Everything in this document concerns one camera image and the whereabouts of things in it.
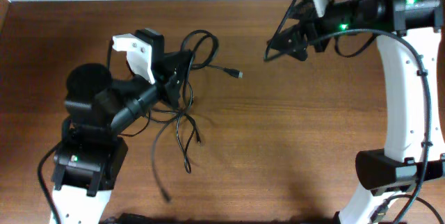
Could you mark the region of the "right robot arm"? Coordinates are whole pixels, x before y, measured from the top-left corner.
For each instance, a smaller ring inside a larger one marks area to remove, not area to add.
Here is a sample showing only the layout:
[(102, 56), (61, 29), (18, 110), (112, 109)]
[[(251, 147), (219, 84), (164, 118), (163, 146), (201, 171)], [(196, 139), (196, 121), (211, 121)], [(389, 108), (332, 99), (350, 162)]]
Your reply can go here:
[(369, 33), (385, 75), (387, 139), (358, 152), (359, 184), (335, 223), (379, 223), (400, 198), (411, 207), (423, 184), (444, 177), (444, 137), (437, 94), (437, 61), (444, 25), (442, 0), (292, 0), (267, 48), (299, 61), (307, 48), (326, 50), (345, 35)]

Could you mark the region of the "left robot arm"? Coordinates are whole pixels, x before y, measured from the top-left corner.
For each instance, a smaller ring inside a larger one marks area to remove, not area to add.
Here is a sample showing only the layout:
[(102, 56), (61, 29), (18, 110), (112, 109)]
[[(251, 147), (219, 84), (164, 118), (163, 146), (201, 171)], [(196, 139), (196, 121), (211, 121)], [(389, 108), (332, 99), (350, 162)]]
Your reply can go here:
[(54, 148), (51, 223), (100, 221), (128, 151), (121, 133), (158, 102), (177, 109), (192, 62), (190, 50), (162, 55), (152, 62), (154, 83), (139, 74), (114, 79), (100, 63), (70, 72), (65, 98), (69, 115)]

